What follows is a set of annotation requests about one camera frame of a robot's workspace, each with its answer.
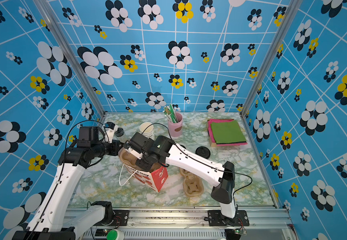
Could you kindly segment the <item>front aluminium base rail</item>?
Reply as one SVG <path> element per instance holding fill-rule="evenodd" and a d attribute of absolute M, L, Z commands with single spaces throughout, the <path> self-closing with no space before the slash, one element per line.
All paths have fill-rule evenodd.
<path fill-rule="evenodd" d="M 221 240 L 224 227 L 205 218 L 215 207 L 127 208 L 126 225 L 118 228 L 126 240 Z M 240 206 L 246 212 L 242 240 L 299 240 L 289 213 L 273 206 Z"/>

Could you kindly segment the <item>green push button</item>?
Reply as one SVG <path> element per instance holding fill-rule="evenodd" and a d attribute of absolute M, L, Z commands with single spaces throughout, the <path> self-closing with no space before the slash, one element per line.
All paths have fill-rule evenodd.
<path fill-rule="evenodd" d="M 124 238 L 125 238 L 124 232 L 118 229 L 113 229 L 109 231 L 106 236 L 107 240 L 124 240 Z"/>

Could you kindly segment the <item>pink straw holder cup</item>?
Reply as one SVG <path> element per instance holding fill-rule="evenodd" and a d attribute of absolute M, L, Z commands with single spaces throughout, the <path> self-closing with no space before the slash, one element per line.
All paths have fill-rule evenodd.
<path fill-rule="evenodd" d="M 182 125 L 183 125 L 183 116 L 181 113 L 176 112 L 176 117 L 178 119 L 178 123 L 172 123 L 168 121 L 168 130 L 170 136 L 174 138 L 178 138 L 182 135 Z"/>

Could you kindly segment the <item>aluminium frame post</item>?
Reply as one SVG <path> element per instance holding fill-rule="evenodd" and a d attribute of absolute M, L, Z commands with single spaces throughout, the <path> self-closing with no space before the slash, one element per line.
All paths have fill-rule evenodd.
<path fill-rule="evenodd" d="M 255 81 L 253 82 L 253 85 L 249 91 L 249 94 L 247 95 L 246 101 L 243 105 L 243 110 L 241 112 L 242 116 L 244 117 L 245 114 L 248 112 L 254 98 L 256 95 L 256 91 L 259 88 L 260 84 L 265 78 L 265 74 L 268 72 L 269 67 L 271 66 L 275 54 L 279 48 L 279 46 L 282 44 L 282 41 L 284 37 L 286 36 L 296 14 L 297 11 L 301 5 L 303 0 L 292 0 L 289 3 L 289 6 L 287 7 L 286 14 L 284 17 L 284 20 L 282 20 L 281 25 L 278 27 L 278 30 L 274 36 L 274 39 L 265 55 L 265 58 L 262 62 L 262 65 L 259 69 L 258 76 L 255 78 Z"/>
<path fill-rule="evenodd" d="M 100 118 L 102 119 L 105 116 L 105 110 L 102 104 L 100 103 L 98 97 L 96 96 L 96 94 L 93 93 L 92 85 L 90 84 L 88 78 L 86 77 L 84 71 L 82 70 L 79 64 L 79 61 L 75 57 L 74 52 L 67 41 L 65 33 L 62 31 L 61 27 L 57 23 L 56 15 L 52 13 L 51 7 L 46 1 L 33 1 L 33 2 L 36 5 L 37 9 L 39 10 L 41 16 L 44 17 L 46 23 L 49 25 L 50 32 L 52 33 L 59 47 L 65 54 L 68 62 L 71 65 L 72 70 L 76 74 L 77 79 L 81 83 L 83 89 L 86 91 L 87 95 L 92 101 L 92 104 L 95 106 L 98 114 L 100 115 Z"/>

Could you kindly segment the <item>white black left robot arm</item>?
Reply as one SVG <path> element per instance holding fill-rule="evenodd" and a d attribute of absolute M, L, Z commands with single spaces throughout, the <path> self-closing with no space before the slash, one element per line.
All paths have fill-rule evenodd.
<path fill-rule="evenodd" d="M 111 202 L 96 201 L 64 227 L 64 217 L 70 199 L 83 173 L 95 158 L 117 156 L 122 146 L 114 140 L 118 126 L 112 122 L 101 127 L 80 127 L 78 139 L 62 152 L 55 178 L 42 197 L 34 218 L 27 228 L 16 231 L 14 240 L 77 240 L 94 225 L 109 226 L 116 217 Z"/>

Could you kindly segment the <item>right aluminium frame post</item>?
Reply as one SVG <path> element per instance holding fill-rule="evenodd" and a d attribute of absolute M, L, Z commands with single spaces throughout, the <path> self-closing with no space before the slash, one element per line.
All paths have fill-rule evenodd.
<path fill-rule="evenodd" d="M 271 66 L 275 54 L 279 48 L 279 46 L 282 44 L 282 41 L 284 37 L 286 36 L 296 14 L 297 11 L 301 5 L 303 0 L 292 0 L 289 3 L 289 6 L 287 7 L 286 14 L 284 17 L 284 20 L 282 20 L 281 25 L 278 27 L 278 30 L 274 36 L 274 39 L 265 55 L 265 58 L 262 62 L 262 65 L 259 69 L 258 76 L 255 78 L 255 81 L 253 82 L 253 85 L 249 91 L 249 94 L 247 95 L 246 101 L 243 105 L 243 110 L 241 112 L 242 116 L 244 117 L 245 114 L 248 112 L 254 98 L 256 95 L 256 91 L 259 88 L 260 84 L 265 78 L 265 74 L 268 72 L 269 67 Z"/>

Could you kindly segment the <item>clear jar black lid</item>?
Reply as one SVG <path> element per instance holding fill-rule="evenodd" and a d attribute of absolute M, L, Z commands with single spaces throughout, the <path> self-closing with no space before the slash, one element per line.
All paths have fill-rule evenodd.
<path fill-rule="evenodd" d="M 123 128 L 118 128 L 117 131 L 114 133 L 114 135 L 117 137 L 117 138 L 121 138 L 121 137 L 124 137 L 125 136 L 125 133 L 124 133 L 124 130 Z"/>

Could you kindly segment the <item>left aluminium frame post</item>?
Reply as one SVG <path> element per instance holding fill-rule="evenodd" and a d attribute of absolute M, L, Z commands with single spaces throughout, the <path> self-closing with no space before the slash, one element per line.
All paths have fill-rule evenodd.
<path fill-rule="evenodd" d="M 71 65 L 72 70 L 76 74 L 77 79 L 81 83 L 83 89 L 86 91 L 87 95 L 92 101 L 92 104 L 95 106 L 98 114 L 100 115 L 100 118 L 102 119 L 105 116 L 105 110 L 102 104 L 100 103 L 98 97 L 96 96 L 96 94 L 93 93 L 92 85 L 90 84 L 88 78 L 86 77 L 84 71 L 82 70 L 79 64 L 79 61 L 75 57 L 74 52 L 67 41 L 65 33 L 62 31 L 61 27 L 57 23 L 56 15 L 52 13 L 51 7 L 46 1 L 33 1 L 33 2 L 36 5 L 37 9 L 39 10 L 41 16 L 44 17 L 46 23 L 49 25 L 50 32 L 52 33 L 59 47 L 65 54 L 68 62 Z"/>

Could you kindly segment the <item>green wrapped straws bundle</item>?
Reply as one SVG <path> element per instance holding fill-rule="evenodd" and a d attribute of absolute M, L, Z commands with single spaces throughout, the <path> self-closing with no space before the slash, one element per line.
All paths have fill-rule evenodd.
<path fill-rule="evenodd" d="M 171 123 L 179 123 L 179 120 L 178 120 L 178 118 L 176 116 L 174 107 L 171 104 L 167 105 L 167 106 L 164 106 L 163 107 L 163 112 L 164 112 L 164 115 L 166 116 L 166 118 L 168 119 L 169 122 L 171 122 Z"/>

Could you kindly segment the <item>brown pulp cup carrier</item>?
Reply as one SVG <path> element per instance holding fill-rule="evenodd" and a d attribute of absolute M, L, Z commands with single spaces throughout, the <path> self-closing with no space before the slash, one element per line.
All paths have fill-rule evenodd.
<path fill-rule="evenodd" d="M 183 190 L 187 197 L 198 197 L 204 193 L 202 179 L 199 176 L 182 168 L 180 168 L 179 171 L 180 174 L 184 177 Z"/>

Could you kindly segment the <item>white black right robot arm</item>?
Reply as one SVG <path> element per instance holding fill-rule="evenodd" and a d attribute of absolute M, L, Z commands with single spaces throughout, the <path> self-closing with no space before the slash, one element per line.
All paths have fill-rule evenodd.
<path fill-rule="evenodd" d="M 209 161 L 183 148 L 174 140 L 158 136 L 152 140 L 140 133 L 125 142 L 124 149 L 136 157 L 136 166 L 148 172 L 154 164 L 163 167 L 176 166 L 189 171 L 213 186 L 211 197 L 219 202 L 221 214 L 229 219 L 236 216 L 236 203 L 233 197 L 235 187 L 234 164 Z"/>

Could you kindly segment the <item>stack of white paper cups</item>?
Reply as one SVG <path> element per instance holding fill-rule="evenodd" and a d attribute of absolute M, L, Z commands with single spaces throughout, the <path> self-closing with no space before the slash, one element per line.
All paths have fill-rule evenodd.
<path fill-rule="evenodd" d="M 154 126 L 152 123 L 150 122 L 145 122 L 143 124 L 140 125 L 139 130 L 141 132 L 141 134 L 146 137 L 146 138 L 150 138 L 150 139 L 155 139 L 155 131 L 154 131 Z"/>

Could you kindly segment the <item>red white paper gift bag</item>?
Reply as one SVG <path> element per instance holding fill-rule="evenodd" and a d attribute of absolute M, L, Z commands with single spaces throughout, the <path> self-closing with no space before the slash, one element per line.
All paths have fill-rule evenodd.
<path fill-rule="evenodd" d="M 153 164 L 149 171 L 138 171 L 132 167 L 123 164 L 125 169 L 131 174 L 131 177 L 138 180 L 142 184 L 149 186 L 156 192 L 160 192 L 165 181 L 168 178 L 167 169 L 160 164 Z"/>

